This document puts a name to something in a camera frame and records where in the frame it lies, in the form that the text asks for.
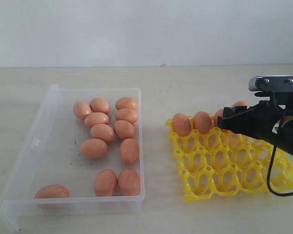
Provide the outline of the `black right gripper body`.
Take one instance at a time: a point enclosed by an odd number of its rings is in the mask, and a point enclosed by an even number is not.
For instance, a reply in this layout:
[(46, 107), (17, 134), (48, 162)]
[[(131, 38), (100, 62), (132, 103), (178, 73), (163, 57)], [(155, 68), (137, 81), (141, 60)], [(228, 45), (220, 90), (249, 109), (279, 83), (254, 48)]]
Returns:
[(268, 100), (260, 101), (239, 113), (239, 133), (275, 144), (279, 123), (284, 116), (283, 108), (271, 106)]

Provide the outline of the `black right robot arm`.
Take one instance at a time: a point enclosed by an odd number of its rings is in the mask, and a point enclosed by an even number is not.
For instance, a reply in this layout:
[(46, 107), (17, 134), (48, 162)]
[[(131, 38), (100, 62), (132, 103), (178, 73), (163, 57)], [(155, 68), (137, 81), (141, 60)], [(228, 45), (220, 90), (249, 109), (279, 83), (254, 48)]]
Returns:
[(268, 100), (257, 105), (225, 107), (217, 127), (263, 140), (293, 156), (293, 111), (271, 106)]

